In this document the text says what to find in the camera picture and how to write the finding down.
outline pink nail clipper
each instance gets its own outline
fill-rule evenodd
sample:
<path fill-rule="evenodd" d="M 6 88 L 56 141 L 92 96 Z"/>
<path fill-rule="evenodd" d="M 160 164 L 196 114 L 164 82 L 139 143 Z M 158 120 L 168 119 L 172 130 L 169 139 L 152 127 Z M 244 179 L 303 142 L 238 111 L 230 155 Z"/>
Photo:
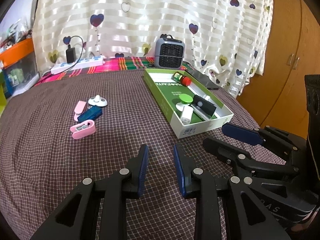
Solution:
<path fill-rule="evenodd" d="M 97 130 L 93 120 L 86 120 L 70 127 L 73 139 L 81 139 L 95 133 Z"/>
<path fill-rule="evenodd" d="M 79 101 L 75 108 L 75 116 L 73 119 L 75 119 L 76 122 L 78 122 L 78 117 L 83 113 L 85 106 L 87 105 L 87 102 L 85 101 Z"/>

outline wardrobe door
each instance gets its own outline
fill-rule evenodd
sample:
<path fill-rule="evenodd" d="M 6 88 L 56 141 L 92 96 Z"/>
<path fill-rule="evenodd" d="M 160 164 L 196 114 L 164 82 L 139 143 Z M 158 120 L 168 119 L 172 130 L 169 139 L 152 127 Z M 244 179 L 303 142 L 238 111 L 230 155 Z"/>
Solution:
<path fill-rule="evenodd" d="M 320 74 L 320 26 L 301 0 L 302 28 L 297 57 L 289 79 L 263 124 L 307 138 L 308 112 L 304 76 Z"/>
<path fill-rule="evenodd" d="M 287 82 L 298 49 L 300 29 L 300 0 L 274 0 L 263 76 L 255 74 L 237 97 L 259 125 L 270 113 Z"/>

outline portable heater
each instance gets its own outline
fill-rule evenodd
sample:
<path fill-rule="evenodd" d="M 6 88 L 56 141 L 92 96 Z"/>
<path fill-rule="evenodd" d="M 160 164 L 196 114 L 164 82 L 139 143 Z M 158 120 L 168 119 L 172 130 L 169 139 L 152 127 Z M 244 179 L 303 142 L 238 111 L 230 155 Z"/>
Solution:
<path fill-rule="evenodd" d="M 155 67 L 180 68 L 184 57 L 185 45 L 173 38 L 160 38 L 156 42 Z"/>

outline brown plaid fabric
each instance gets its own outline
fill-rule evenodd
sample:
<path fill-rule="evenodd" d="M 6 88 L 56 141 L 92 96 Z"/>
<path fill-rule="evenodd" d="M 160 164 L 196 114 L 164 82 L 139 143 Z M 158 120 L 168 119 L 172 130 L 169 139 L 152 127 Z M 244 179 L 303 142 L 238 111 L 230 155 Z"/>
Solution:
<path fill-rule="evenodd" d="M 220 129 L 177 139 L 142 76 L 142 70 L 80 75 L 33 87 L 9 102 L 0 118 L 0 210 L 20 239 L 30 239 L 83 178 L 108 177 L 137 155 L 142 143 L 150 150 L 146 189 L 139 200 L 127 202 L 128 239 L 193 239 L 195 200 L 179 193 L 175 143 L 182 143 L 197 166 L 213 175 L 229 177 L 232 172 L 203 150 L 208 135 L 257 160 L 282 163 L 262 147 L 223 136 Z M 231 123 L 257 127 L 223 89 L 213 93 L 234 113 Z M 97 131 L 74 140 L 74 108 L 97 94 L 108 101 L 96 120 Z M 221 201 L 220 211 L 225 239 Z"/>

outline black power adapter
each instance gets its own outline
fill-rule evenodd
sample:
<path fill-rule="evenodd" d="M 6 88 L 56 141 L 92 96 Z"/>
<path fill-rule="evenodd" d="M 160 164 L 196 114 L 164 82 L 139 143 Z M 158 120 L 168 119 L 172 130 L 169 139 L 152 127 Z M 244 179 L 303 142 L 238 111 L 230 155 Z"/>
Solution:
<path fill-rule="evenodd" d="M 68 49 L 66 50 L 66 56 L 67 56 L 67 63 L 73 63 L 76 61 L 76 48 L 70 46 L 68 44 Z"/>

